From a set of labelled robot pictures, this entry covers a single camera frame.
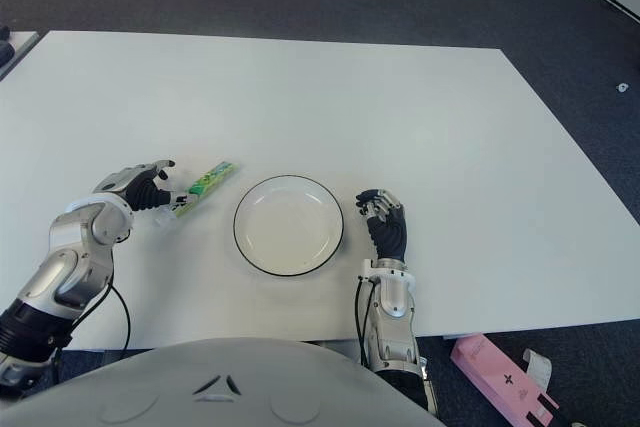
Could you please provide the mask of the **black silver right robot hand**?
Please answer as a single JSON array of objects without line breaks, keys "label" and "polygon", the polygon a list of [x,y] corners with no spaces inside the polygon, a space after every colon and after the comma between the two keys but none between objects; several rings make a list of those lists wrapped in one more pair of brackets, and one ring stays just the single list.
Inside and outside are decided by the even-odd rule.
[{"label": "black silver right robot hand", "polygon": [[402,203],[388,190],[369,189],[356,196],[379,259],[405,262],[408,234]]}]

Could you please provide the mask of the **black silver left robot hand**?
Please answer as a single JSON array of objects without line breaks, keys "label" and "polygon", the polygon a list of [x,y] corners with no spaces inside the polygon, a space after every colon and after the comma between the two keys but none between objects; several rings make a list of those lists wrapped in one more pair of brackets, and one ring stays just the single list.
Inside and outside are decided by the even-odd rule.
[{"label": "black silver left robot hand", "polygon": [[100,181],[94,193],[115,194],[122,198],[133,211],[194,203],[197,200],[196,194],[167,191],[156,185],[155,179],[167,180],[168,175],[165,169],[174,166],[173,160],[159,160],[123,168]]}]

